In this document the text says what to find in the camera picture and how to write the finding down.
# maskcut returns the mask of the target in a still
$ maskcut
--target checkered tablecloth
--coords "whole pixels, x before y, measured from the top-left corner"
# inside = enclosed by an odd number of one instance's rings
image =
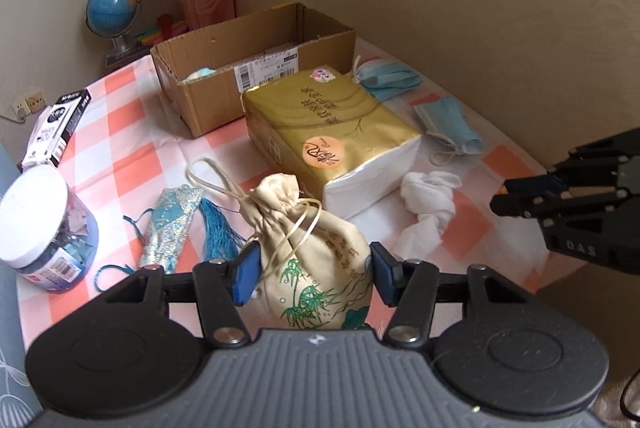
[[[388,56],[361,40],[356,52],[364,56]],[[153,207],[162,189],[186,183],[186,163],[200,155],[215,158],[245,190],[255,187],[271,173],[270,165],[250,141],[244,119],[196,139],[162,94],[149,56],[137,60],[106,78],[91,84],[92,102],[73,135],[60,172],[69,186],[94,213],[100,242],[94,265],[87,277],[65,294],[47,294],[24,279],[18,279],[18,297],[25,343],[94,297],[95,271],[104,264],[136,267],[142,244],[123,215],[138,217]],[[405,119],[414,119],[411,105],[446,94],[428,79],[411,92],[389,102]],[[494,126],[465,108],[469,125],[484,140],[482,156],[458,158],[445,168],[463,180],[455,192],[457,214],[444,233],[443,243],[430,261],[442,271],[464,273],[469,264],[483,263],[536,291],[542,281],[548,251],[535,221],[494,216],[488,203],[506,178],[543,173],[542,167]],[[439,149],[425,139],[415,171],[436,167],[429,161],[431,150]],[[214,175],[207,175],[214,180]],[[217,204],[237,209],[237,203],[222,195],[208,195]],[[241,235],[252,232],[242,218],[225,212],[229,223]],[[369,242],[381,241],[390,251],[399,234],[416,222],[399,196],[391,193],[352,219]],[[204,225],[199,214],[178,262],[179,271],[190,271],[200,257]],[[100,285],[108,287],[123,278],[120,272],[105,272]],[[259,324],[260,311],[245,307],[248,321]],[[376,329],[386,325],[392,311],[374,297],[368,321]],[[200,332],[194,306],[175,305],[171,315],[194,333]],[[442,305],[436,310],[433,332],[439,333],[460,319],[459,306]]]

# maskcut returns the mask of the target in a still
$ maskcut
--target tassel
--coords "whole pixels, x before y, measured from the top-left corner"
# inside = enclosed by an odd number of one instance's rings
[[[202,248],[202,260],[225,259],[232,261],[238,257],[244,238],[229,225],[220,208],[204,197],[200,200],[200,211],[204,218],[206,236]]]

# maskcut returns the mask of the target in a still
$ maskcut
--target blue gripper pad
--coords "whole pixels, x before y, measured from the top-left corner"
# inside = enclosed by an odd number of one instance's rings
[[[504,182],[504,187],[509,193],[539,193],[540,195],[544,192],[560,195],[568,189],[562,180],[551,174],[507,179]]]
[[[387,307],[396,307],[402,296],[402,290],[395,286],[398,278],[402,278],[401,262],[396,261],[380,243],[371,243],[371,260],[373,283],[382,303]]]
[[[231,266],[236,272],[231,285],[231,300],[236,307],[241,307],[251,299],[251,293],[258,285],[258,279],[262,274],[260,244],[257,241],[251,242],[240,252]]]

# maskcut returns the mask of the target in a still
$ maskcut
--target surgical mask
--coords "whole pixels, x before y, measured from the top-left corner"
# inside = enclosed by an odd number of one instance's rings
[[[376,100],[384,102],[419,85],[420,75],[397,60],[375,58],[358,66],[360,57],[353,65],[353,78]]]
[[[430,161],[436,166],[449,163],[457,155],[482,153],[482,139],[466,124],[460,103],[453,96],[414,107],[426,127],[425,134],[435,137],[451,150],[433,152]]]

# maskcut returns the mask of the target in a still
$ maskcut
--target orange sticker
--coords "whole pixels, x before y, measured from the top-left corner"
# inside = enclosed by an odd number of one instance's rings
[[[330,135],[317,135],[305,141],[302,159],[314,168],[336,168],[344,160],[344,145]]]

